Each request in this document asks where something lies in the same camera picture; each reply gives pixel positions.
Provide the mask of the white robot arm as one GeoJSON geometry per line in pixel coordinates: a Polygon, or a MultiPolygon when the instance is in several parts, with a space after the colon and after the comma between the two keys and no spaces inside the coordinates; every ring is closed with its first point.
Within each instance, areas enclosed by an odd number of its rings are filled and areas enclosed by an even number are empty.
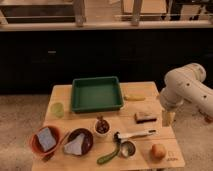
{"type": "Polygon", "coordinates": [[[166,73],[165,87],[159,93],[159,101],[164,108],[162,125],[170,126],[174,121],[174,110],[185,100],[195,104],[207,123],[213,122],[213,89],[203,84],[205,68],[198,63],[190,63],[166,73]]]}

